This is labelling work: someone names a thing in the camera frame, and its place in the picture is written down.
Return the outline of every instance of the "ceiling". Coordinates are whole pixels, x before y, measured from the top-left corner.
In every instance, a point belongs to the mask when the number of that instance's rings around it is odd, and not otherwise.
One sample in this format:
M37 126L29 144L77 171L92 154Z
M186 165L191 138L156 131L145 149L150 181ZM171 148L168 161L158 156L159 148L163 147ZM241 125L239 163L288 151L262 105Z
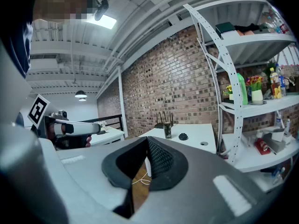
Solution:
M31 94L84 90L99 96L118 65L125 70L160 41L192 25L183 4L213 0L108 1L105 15L117 20L111 30L81 21L33 22L31 69L26 77Z

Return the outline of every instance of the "green bottle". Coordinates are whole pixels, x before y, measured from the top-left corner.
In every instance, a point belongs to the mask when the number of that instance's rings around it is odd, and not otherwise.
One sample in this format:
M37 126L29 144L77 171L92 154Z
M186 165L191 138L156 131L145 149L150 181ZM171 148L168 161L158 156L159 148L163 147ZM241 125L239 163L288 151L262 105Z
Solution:
M237 73L237 76L241 87L243 105L248 105L247 91L246 91L244 78L239 73Z

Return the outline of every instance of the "black railing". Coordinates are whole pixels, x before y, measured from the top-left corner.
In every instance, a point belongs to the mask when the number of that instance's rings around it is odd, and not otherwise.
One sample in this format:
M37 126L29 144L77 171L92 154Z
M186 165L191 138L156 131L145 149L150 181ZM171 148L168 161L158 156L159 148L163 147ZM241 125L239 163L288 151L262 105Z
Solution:
M113 115L113 116L107 116L107 117L97 118L97 119L84 120L82 122L85 122L85 123L94 123L94 122L99 122L99 121L104 121L104 120L107 121L109 119L116 119L116 118L118 118L118 122L115 122L115 123L112 123L112 124L107 124L107 126L120 124L120 127L118 127L117 129L120 129L121 131L123 131L121 117L122 117L122 115L118 114L118 115Z

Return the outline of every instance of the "wooden floor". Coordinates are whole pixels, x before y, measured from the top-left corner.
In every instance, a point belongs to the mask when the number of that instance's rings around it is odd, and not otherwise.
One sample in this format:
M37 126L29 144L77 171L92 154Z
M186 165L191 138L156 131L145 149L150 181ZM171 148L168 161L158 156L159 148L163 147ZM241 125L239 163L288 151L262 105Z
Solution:
M132 183L141 179L145 174L146 174L146 167L144 162L141 168L139 169L137 175L133 179ZM151 178L147 174L143 179L151 181ZM150 187L149 185L145 185L141 181L132 185L133 202L134 202L135 211L137 211L142 206L142 204L145 202L146 198L148 197L149 187Z

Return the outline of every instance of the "flower pot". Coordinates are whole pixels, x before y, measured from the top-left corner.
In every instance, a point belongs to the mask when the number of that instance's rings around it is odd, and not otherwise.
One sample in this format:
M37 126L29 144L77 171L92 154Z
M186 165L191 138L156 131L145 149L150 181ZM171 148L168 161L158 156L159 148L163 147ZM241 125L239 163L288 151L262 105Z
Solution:
M252 91L251 92L252 102L263 101L262 90Z

